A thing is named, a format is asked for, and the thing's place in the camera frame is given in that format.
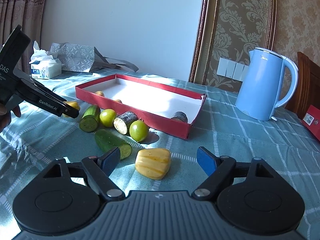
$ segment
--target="kettle handle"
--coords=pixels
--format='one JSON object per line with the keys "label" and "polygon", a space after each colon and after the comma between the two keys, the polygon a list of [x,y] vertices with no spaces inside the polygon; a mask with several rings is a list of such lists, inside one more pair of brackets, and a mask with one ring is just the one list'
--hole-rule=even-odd
{"label": "kettle handle", "polygon": [[291,85],[289,88],[288,93],[284,96],[284,98],[282,98],[281,100],[279,100],[276,104],[275,104],[275,108],[283,106],[286,102],[288,102],[290,100],[290,98],[293,96],[297,85],[298,85],[298,67],[297,65],[289,58],[282,56],[283,58],[283,64],[289,68],[290,72],[291,72]]}

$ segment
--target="teal tablecloth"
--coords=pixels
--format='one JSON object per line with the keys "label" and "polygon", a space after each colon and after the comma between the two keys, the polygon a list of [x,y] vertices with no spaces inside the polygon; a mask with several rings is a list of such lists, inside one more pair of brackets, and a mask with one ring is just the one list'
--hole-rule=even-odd
{"label": "teal tablecloth", "polygon": [[[63,73],[44,85],[67,100],[75,100],[75,86],[118,73],[100,70],[97,73]],[[255,156],[265,159],[303,197],[305,215],[298,231],[307,239],[320,238],[320,144],[301,124],[297,116],[281,108],[278,121],[259,122],[234,107],[236,94],[214,87],[182,82],[154,75],[128,72],[151,81],[184,88],[208,95],[207,101],[191,129],[189,139],[182,140],[159,131],[155,143],[139,145],[130,138],[134,151],[121,161],[110,178],[126,193],[130,190],[194,190],[207,176],[197,164],[196,150],[204,146],[215,155],[229,155],[239,162]],[[79,101],[80,116],[88,107]],[[101,155],[94,135],[79,129],[79,119],[61,118],[28,103],[20,105],[21,118],[14,118],[0,134],[0,239],[12,239],[19,228],[12,215],[14,197],[51,160],[65,157],[78,162],[89,155]],[[172,153],[172,164],[162,180],[151,180],[135,171],[138,150],[163,147]]]}

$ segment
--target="red box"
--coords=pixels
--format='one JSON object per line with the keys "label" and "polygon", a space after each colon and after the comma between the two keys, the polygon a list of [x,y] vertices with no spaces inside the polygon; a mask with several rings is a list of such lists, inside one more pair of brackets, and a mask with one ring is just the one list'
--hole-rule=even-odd
{"label": "red box", "polygon": [[[103,91],[105,97],[94,92]],[[187,139],[207,95],[131,76],[113,74],[76,86],[76,97],[117,114],[134,112],[151,128]],[[188,123],[170,119],[184,112]]]}
{"label": "red box", "polygon": [[314,136],[320,141],[320,110],[310,105],[302,123],[307,127]]}

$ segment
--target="gray patterned bag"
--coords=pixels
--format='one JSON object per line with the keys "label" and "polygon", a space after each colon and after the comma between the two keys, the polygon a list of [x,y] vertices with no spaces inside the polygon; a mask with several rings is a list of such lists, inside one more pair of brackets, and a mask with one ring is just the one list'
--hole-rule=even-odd
{"label": "gray patterned bag", "polygon": [[96,47],[84,46],[71,43],[52,43],[50,53],[57,53],[57,58],[62,63],[62,70],[77,71],[77,72],[93,72],[100,68],[117,68],[125,66],[134,72],[139,68],[125,60],[118,60],[103,57]]}

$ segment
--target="damask wallpaper panel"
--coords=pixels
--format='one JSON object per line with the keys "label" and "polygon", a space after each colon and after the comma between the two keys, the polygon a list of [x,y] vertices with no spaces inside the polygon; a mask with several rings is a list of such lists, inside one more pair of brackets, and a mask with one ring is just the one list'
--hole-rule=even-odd
{"label": "damask wallpaper panel", "polygon": [[238,92],[241,82],[217,75],[219,58],[249,64],[249,51],[263,47],[269,0],[219,0],[218,17],[204,84]]}
{"label": "damask wallpaper panel", "polygon": [[[277,24],[273,50],[297,64],[297,52],[320,65],[320,0],[277,0]],[[291,84],[286,69],[281,96]]]}

